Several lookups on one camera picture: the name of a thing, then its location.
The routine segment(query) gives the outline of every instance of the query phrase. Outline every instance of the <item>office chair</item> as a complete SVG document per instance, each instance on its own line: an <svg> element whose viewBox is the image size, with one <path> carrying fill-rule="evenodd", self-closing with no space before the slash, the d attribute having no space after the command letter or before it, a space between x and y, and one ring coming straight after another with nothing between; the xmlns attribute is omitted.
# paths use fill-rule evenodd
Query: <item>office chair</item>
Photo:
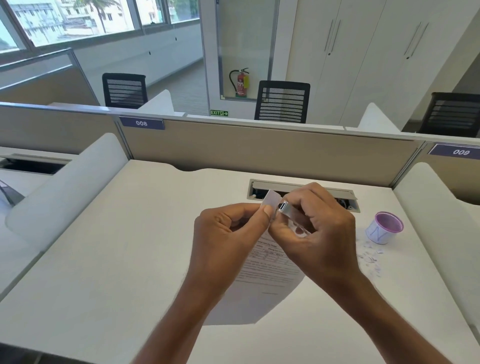
<svg viewBox="0 0 480 364"><path fill-rule="evenodd" d="M432 93L418 133L477 137L480 130L480 95Z"/></svg>
<svg viewBox="0 0 480 364"><path fill-rule="evenodd" d="M107 107L138 109L148 101L142 74L104 73L102 82Z"/></svg>
<svg viewBox="0 0 480 364"><path fill-rule="evenodd" d="M307 121L310 84L289 81L260 81L255 120Z"/></svg>

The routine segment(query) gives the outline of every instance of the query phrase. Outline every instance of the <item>fingernail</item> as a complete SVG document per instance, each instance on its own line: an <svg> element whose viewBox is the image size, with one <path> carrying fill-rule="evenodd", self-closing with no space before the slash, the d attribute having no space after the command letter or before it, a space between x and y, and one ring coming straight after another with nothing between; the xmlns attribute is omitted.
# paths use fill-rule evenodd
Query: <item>fingernail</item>
<svg viewBox="0 0 480 364"><path fill-rule="evenodd" d="M264 207L264 213L267 214L268 218L271 218L273 215L273 207L271 207L270 205L266 205Z"/></svg>

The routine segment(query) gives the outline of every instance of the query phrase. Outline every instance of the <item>yellow tag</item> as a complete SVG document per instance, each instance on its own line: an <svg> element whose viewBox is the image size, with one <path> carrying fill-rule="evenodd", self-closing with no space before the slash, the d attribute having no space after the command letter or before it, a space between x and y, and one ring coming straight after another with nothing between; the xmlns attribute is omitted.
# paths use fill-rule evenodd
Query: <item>yellow tag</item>
<svg viewBox="0 0 480 364"><path fill-rule="evenodd" d="M247 74L243 77L243 87L244 88L250 87L250 77Z"/></svg>

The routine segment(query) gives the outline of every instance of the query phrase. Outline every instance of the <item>hand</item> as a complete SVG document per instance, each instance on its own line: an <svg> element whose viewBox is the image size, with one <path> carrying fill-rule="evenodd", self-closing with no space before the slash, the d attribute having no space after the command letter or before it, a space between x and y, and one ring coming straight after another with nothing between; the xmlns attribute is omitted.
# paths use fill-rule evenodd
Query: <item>hand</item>
<svg viewBox="0 0 480 364"><path fill-rule="evenodd" d="M202 211L195 219L190 266L184 285L221 298L268 228L271 206L235 204Z"/></svg>
<svg viewBox="0 0 480 364"><path fill-rule="evenodd" d="M310 183L285 195L303 210L316 230L306 237L288 227L280 213L270 225L270 235L287 256L331 296L363 277L355 246L355 218L318 183Z"/></svg>

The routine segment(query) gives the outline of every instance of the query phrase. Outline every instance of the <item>window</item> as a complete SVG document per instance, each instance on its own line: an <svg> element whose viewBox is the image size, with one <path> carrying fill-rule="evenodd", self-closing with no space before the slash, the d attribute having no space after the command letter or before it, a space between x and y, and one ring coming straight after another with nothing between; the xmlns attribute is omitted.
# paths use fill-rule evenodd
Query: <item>window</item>
<svg viewBox="0 0 480 364"><path fill-rule="evenodd" d="M126 0L6 1L36 47L134 30ZM34 15L35 11L40 12L39 19L20 16L21 12ZM114 18L113 12L121 16Z"/></svg>
<svg viewBox="0 0 480 364"><path fill-rule="evenodd" d="M162 13L162 0L136 0L138 13L142 25L161 24L164 22Z"/></svg>
<svg viewBox="0 0 480 364"><path fill-rule="evenodd" d="M172 24L198 19L198 0L168 0L168 12Z"/></svg>
<svg viewBox="0 0 480 364"><path fill-rule="evenodd" d="M0 20L0 53L11 52L13 50L18 50L18 47L5 25L3 25L3 22Z"/></svg>

